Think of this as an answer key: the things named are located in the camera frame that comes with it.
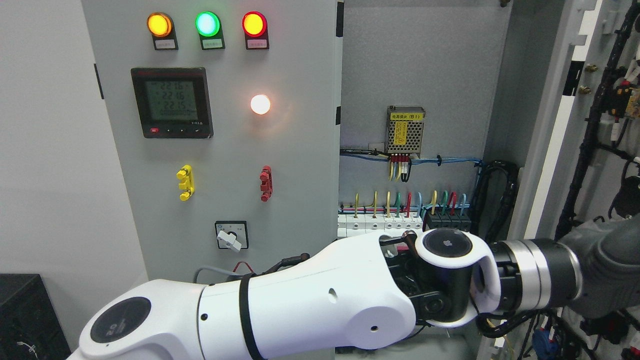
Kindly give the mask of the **grey black robot hand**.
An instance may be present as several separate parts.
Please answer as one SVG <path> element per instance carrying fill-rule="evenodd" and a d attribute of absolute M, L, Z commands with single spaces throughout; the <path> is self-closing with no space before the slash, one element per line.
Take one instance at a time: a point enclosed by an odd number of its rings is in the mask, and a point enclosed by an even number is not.
<path fill-rule="evenodd" d="M 577 256 L 582 294 L 569 303 L 596 319 L 640 303 L 640 219 L 586 222 L 560 239 Z"/>

